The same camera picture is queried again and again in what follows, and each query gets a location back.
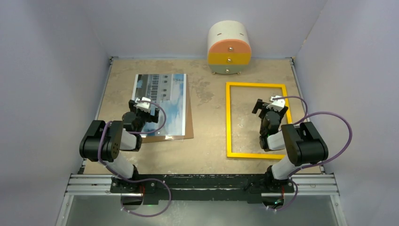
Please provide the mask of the building and sky photo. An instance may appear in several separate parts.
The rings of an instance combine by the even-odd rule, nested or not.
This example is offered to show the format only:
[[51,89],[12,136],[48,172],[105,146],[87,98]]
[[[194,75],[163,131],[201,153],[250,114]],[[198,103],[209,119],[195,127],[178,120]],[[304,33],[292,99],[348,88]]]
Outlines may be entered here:
[[145,97],[158,104],[165,111],[159,113],[158,123],[147,123],[143,131],[149,132],[163,127],[149,136],[184,136],[186,124],[186,88],[187,76],[178,74],[137,74],[133,87],[132,99]]

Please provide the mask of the clear plastic sheet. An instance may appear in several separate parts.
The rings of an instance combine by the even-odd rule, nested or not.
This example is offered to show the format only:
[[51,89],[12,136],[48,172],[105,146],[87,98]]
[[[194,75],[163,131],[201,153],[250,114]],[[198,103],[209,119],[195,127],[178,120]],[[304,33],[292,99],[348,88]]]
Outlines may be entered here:
[[184,136],[165,136],[164,138],[166,141],[176,141],[176,140],[183,140]]

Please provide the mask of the yellow wooden picture frame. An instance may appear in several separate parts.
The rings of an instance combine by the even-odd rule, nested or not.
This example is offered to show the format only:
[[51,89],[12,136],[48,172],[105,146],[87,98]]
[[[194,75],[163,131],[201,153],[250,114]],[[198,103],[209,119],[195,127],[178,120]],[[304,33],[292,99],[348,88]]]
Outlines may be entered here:
[[227,82],[226,83],[226,151],[228,158],[241,159],[267,159],[281,160],[284,154],[266,153],[235,153],[232,151],[232,131],[231,131],[231,87],[250,87],[250,88],[279,88],[283,95],[287,95],[285,84],[276,83],[250,83],[250,82]]

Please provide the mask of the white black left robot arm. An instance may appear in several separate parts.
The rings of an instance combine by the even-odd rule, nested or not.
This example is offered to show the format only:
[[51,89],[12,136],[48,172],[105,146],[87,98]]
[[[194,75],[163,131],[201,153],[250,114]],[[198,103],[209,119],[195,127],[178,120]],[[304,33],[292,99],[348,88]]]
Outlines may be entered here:
[[93,120],[79,145],[80,156],[98,162],[115,177],[122,179],[122,187],[128,192],[140,188],[140,179],[135,165],[120,154],[120,151],[140,150],[142,135],[161,130],[166,121],[160,120],[165,110],[149,98],[129,100],[129,111],[120,121]]

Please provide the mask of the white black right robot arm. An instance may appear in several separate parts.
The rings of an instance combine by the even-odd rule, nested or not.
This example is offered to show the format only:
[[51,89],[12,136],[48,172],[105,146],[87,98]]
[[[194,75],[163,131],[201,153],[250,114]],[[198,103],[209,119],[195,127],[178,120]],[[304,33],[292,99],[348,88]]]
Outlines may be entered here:
[[321,135],[311,122],[281,125],[288,112],[285,100],[280,96],[271,97],[271,101],[258,99],[252,110],[260,111],[261,119],[259,143],[264,151],[285,149],[287,154],[278,163],[271,165],[265,175],[265,188],[271,192],[282,187],[295,170],[302,166],[315,165],[328,157],[328,148]]

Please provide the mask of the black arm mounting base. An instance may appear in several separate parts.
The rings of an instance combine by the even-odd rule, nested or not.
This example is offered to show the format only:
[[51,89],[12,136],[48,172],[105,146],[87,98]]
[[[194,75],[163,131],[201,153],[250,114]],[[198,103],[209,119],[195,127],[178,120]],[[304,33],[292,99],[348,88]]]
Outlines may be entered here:
[[137,194],[145,205],[159,201],[246,201],[282,205],[295,192],[290,181],[269,181],[263,174],[139,174],[138,183],[112,178],[112,194]]

